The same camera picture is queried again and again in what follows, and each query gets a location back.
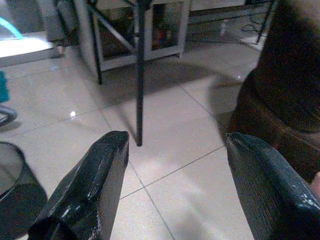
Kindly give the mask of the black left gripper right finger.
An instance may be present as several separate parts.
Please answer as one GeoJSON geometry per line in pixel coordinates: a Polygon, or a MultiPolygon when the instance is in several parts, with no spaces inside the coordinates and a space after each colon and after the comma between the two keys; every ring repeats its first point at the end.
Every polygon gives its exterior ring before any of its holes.
{"type": "Polygon", "coordinates": [[[318,240],[320,199],[287,160],[264,140],[226,134],[236,192],[256,240],[318,240]]]}

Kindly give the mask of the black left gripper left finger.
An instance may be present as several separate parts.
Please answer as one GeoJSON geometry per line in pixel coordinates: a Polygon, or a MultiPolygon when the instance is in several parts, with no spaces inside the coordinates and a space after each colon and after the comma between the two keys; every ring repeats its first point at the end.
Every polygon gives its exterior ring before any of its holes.
{"type": "Polygon", "coordinates": [[[30,240],[108,240],[129,162],[127,131],[94,142],[60,181],[36,221],[30,240]]]}

